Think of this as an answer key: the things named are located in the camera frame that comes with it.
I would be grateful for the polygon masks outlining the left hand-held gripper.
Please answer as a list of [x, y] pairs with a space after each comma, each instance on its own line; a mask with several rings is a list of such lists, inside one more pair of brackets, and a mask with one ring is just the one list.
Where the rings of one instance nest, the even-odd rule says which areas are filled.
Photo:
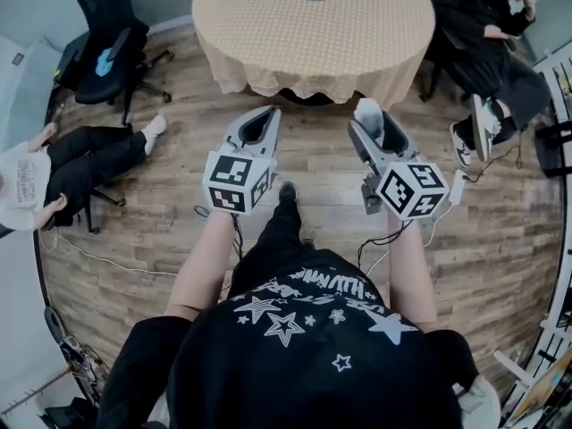
[[[273, 184], [282, 111], [272, 105], [250, 110], [235, 119], [223, 142], [210, 151], [203, 189], [211, 210], [250, 215]], [[257, 144], [258, 156], [244, 148]]]

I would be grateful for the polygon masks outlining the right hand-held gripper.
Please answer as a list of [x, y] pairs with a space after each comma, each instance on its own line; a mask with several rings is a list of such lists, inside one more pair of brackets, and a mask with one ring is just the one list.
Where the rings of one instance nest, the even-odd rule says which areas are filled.
[[366, 212], [383, 209], [401, 221], [429, 218], [450, 187], [435, 163], [418, 151], [403, 126], [383, 111], [383, 120], [351, 120], [349, 137], [370, 173], [361, 192]]

